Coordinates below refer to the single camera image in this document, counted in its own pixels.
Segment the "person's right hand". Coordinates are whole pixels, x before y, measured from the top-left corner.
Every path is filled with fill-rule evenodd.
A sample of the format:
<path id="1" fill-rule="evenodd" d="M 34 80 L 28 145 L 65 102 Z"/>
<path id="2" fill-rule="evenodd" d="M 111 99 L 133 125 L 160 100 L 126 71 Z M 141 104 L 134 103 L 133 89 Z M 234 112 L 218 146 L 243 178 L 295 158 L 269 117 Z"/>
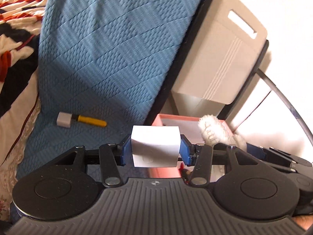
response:
<path id="1" fill-rule="evenodd" d="M 292 218 L 294 222 L 302 227 L 304 230 L 308 230 L 313 224 L 313 215 L 301 215 Z"/>

